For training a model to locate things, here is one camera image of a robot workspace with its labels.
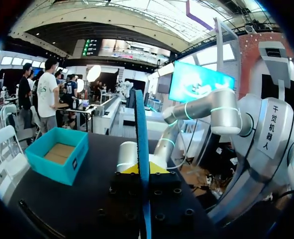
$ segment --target black t-shirt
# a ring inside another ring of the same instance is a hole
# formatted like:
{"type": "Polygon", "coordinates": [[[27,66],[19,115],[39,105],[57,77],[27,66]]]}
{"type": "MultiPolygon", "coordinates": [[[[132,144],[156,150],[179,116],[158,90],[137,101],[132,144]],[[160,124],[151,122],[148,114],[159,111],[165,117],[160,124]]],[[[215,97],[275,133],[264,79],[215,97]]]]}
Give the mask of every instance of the black t-shirt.
{"type": "Polygon", "coordinates": [[[18,105],[20,108],[29,110],[31,108],[31,101],[29,99],[29,92],[31,91],[26,77],[22,77],[18,86],[18,105]]]}

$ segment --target cable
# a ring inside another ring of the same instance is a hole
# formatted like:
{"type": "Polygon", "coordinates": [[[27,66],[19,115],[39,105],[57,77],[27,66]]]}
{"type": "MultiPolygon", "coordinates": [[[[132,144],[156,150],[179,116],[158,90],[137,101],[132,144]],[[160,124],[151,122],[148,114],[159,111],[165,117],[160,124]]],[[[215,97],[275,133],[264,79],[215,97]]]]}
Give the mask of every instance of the cable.
{"type": "Polygon", "coordinates": [[[276,198],[273,202],[275,203],[276,201],[278,201],[278,200],[281,199],[282,197],[287,196],[287,195],[290,195],[290,194],[293,194],[293,193],[294,193],[294,190],[290,190],[290,191],[284,192],[284,193],[281,194],[278,198],[276,198]]]}
{"type": "Polygon", "coordinates": [[[179,135],[180,135],[180,137],[181,137],[181,139],[182,139],[182,143],[183,143],[183,146],[184,146],[184,148],[185,148],[185,157],[184,157],[182,163],[180,163],[179,165],[177,165],[177,166],[175,166],[175,167],[169,167],[169,168],[167,168],[167,169],[176,169],[176,168],[180,168],[180,167],[185,163],[185,161],[186,161],[186,159],[187,159],[188,151],[189,151],[189,148],[190,148],[190,145],[191,145],[192,139],[193,139],[193,136],[194,136],[195,131],[196,131],[196,125],[197,125],[197,120],[196,120],[195,127],[194,127],[194,129],[193,129],[193,133],[192,133],[192,136],[191,136],[191,139],[190,139],[190,143],[189,143],[188,148],[187,148],[187,147],[186,147],[186,144],[185,144],[185,141],[184,141],[184,139],[183,139],[183,137],[182,137],[181,128],[180,128],[179,123],[178,123],[178,127],[179,127],[179,135]]]}

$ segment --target display screen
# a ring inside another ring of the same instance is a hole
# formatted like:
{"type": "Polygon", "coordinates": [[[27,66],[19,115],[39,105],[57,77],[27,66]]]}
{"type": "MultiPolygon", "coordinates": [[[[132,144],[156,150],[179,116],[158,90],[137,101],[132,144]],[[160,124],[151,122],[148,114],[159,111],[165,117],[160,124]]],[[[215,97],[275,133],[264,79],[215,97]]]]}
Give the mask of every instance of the display screen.
{"type": "Polygon", "coordinates": [[[162,64],[170,57],[170,51],[134,41],[104,39],[98,56],[109,56],[162,64]]]}
{"type": "Polygon", "coordinates": [[[101,46],[101,39],[87,39],[83,49],[83,56],[97,56],[101,46]]]}
{"type": "Polygon", "coordinates": [[[234,78],[202,66],[176,61],[169,99],[189,102],[224,87],[234,89],[234,78]]]}

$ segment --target person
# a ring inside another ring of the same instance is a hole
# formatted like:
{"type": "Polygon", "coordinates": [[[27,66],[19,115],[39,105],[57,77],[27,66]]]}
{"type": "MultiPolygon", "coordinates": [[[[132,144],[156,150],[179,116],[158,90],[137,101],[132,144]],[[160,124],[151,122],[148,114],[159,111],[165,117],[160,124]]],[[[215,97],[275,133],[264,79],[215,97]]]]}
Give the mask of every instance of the person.
{"type": "Polygon", "coordinates": [[[56,72],[55,73],[55,78],[56,78],[57,85],[59,85],[61,83],[60,79],[62,78],[62,72],[61,71],[56,72]]]}
{"type": "Polygon", "coordinates": [[[42,133],[57,127],[56,109],[59,103],[59,88],[53,75],[56,64],[55,58],[49,58],[45,62],[45,73],[38,80],[37,102],[42,133]]]}
{"type": "Polygon", "coordinates": [[[32,90],[33,89],[33,75],[34,75],[34,71],[33,69],[31,70],[31,74],[27,77],[27,81],[28,81],[28,84],[29,84],[29,88],[32,90]]]}
{"type": "Polygon", "coordinates": [[[100,89],[99,89],[99,84],[100,82],[97,81],[96,85],[94,86],[94,102],[98,101],[99,97],[100,97],[100,89]]]}
{"type": "Polygon", "coordinates": [[[33,77],[33,88],[32,88],[32,105],[35,106],[35,110],[38,113],[38,97],[37,97],[37,86],[39,78],[44,74],[44,71],[39,71],[35,77],[33,77]]]}
{"type": "Polygon", "coordinates": [[[70,97],[77,97],[77,84],[75,74],[70,75],[70,81],[65,84],[66,94],[70,97]]]}
{"type": "Polygon", "coordinates": [[[32,71],[32,64],[26,63],[23,66],[23,76],[18,84],[18,106],[20,108],[20,116],[24,121],[24,129],[32,127],[32,113],[31,113],[31,89],[27,77],[30,76],[32,71]]]}

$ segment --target open box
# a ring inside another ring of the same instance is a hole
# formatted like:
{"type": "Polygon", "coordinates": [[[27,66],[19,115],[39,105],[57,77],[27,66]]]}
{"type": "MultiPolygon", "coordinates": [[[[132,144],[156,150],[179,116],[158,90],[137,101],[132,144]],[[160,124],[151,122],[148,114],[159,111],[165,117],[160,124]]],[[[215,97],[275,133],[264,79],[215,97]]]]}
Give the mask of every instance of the open box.
{"type": "Polygon", "coordinates": [[[72,185],[88,151],[88,134],[53,128],[26,150],[31,168],[52,180],[72,185]]]}

